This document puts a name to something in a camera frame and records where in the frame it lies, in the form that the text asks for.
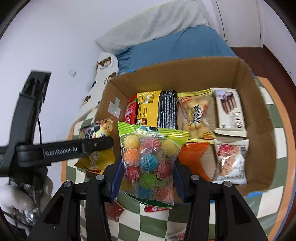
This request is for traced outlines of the white door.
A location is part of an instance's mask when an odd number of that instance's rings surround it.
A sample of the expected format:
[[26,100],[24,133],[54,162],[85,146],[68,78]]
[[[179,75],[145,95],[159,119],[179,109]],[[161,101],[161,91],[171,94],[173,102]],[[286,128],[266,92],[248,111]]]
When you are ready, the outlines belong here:
[[262,47],[263,22],[260,1],[211,1],[220,36],[229,47]]

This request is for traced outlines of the white grey blanket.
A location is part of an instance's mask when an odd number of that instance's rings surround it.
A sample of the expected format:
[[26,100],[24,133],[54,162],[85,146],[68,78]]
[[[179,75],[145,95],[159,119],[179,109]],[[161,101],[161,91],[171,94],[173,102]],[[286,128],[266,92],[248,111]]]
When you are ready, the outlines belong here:
[[95,39],[106,52],[136,46],[198,25],[209,26],[198,1],[170,1],[133,16]]

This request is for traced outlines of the orange chips bag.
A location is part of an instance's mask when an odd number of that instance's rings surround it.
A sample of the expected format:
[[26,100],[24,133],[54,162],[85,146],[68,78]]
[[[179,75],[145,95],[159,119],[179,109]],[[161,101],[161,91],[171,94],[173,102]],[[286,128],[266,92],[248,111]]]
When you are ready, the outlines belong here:
[[208,182],[212,181],[216,170],[212,144],[208,142],[186,143],[182,146],[178,159],[182,165],[188,166],[193,174],[199,175]]

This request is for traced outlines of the cardboard box with printed outside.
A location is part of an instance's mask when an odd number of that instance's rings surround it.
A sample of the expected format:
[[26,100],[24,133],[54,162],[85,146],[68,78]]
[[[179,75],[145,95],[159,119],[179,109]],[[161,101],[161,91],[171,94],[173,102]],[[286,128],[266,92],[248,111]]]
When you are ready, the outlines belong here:
[[249,139],[245,160],[248,183],[237,186],[242,196],[265,191],[273,182],[276,167],[274,127],[264,98],[250,68],[238,57],[199,57],[146,66],[110,80],[96,114],[97,120],[111,117],[108,107],[119,99],[119,108],[136,93],[155,90],[189,92],[210,87],[237,89]]

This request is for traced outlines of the green white checkered tablecloth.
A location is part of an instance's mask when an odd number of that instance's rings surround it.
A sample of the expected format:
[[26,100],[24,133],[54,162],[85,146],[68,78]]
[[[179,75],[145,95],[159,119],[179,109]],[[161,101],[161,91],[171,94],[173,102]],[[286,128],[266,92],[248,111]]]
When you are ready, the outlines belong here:
[[[274,126],[276,169],[269,190],[245,196],[269,240],[282,231],[295,196],[295,142],[287,110],[271,82],[256,77]],[[126,194],[119,195],[125,207],[119,221],[109,220],[112,240],[165,240],[186,228],[190,206],[175,204],[171,210],[147,213],[144,205]]]

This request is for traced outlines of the black wafer packet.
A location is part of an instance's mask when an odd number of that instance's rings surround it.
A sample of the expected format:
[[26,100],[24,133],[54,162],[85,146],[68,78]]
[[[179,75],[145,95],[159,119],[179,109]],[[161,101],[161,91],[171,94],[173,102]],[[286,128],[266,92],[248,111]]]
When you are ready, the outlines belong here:
[[158,128],[177,129],[177,92],[164,90],[159,95]]

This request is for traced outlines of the orange snack packet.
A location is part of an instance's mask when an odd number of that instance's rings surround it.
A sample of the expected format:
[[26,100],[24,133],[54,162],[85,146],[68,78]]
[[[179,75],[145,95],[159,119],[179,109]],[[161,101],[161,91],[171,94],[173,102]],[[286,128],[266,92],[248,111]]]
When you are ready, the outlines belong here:
[[125,208],[115,200],[111,203],[106,202],[105,210],[108,219],[119,222],[119,218],[125,211]]

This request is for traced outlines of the cranberry oat cookie packet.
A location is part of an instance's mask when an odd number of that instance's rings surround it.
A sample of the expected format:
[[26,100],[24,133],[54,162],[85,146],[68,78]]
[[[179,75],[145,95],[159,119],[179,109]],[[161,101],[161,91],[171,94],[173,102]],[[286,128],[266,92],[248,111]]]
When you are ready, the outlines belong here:
[[235,185],[247,184],[245,174],[245,158],[249,148],[249,140],[233,143],[214,141],[217,166],[212,182],[222,184],[230,181]]

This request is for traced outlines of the red triangular chocolate packet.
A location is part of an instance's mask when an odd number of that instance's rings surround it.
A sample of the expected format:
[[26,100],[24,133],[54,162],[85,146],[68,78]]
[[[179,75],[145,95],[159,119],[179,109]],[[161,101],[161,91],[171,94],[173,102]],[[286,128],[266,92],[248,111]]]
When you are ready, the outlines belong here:
[[157,207],[157,206],[146,205],[144,208],[144,212],[152,213],[152,212],[159,212],[159,211],[167,211],[170,209],[171,208],[167,208],[167,207]]

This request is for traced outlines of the colourful candy balls bag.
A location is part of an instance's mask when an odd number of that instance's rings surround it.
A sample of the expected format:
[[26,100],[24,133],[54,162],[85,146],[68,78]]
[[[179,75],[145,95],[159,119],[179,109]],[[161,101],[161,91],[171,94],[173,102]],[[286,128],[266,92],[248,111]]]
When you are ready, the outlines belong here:
[[174,205],[174,162],[189,132],[119,122],[122,165],[121,191],[157,207]]

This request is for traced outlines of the yellow snack packet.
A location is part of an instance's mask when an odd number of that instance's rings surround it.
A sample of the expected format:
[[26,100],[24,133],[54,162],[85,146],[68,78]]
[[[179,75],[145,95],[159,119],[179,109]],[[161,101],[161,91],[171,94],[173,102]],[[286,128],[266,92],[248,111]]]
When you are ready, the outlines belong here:
[[161,90],[137,93],[137,125],[157,127],[160,93]]

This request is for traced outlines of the bear print pillow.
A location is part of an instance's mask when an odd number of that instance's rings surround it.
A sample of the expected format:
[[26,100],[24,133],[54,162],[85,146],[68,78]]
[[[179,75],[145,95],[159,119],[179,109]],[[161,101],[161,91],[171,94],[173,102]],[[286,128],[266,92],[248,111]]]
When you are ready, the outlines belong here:
[[107,83],[117,75],[118,60],[114,54],[107,52],[100,53],[96,62],[95,80],[79,109],[79,115],[84,115],[99,104]]

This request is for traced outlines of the small white barcode snack packet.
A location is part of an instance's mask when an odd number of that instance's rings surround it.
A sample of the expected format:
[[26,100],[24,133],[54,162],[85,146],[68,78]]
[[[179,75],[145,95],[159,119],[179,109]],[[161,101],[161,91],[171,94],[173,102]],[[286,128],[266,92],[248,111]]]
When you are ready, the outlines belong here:
[[182,241],[185,237],[185,230],[175,232],[175,233],[168,233],[166,235],[167,241]]

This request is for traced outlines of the yellow round cracker bag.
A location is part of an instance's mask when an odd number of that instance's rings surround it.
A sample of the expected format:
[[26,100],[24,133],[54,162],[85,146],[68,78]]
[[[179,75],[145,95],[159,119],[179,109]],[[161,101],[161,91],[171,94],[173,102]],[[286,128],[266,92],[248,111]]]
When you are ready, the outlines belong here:
[[189,132],[189,142],[213,142],[216,138],[206,119],[212,89],[177,94],[177,125]]

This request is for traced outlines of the white chocolate stick box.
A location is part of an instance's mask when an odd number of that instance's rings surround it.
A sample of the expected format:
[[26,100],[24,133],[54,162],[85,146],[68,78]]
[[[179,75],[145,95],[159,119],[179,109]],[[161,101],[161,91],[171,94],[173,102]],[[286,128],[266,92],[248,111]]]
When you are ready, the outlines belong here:
[[219,135],[247,137],[240,97],[236,89],[212,88],[216,99]]

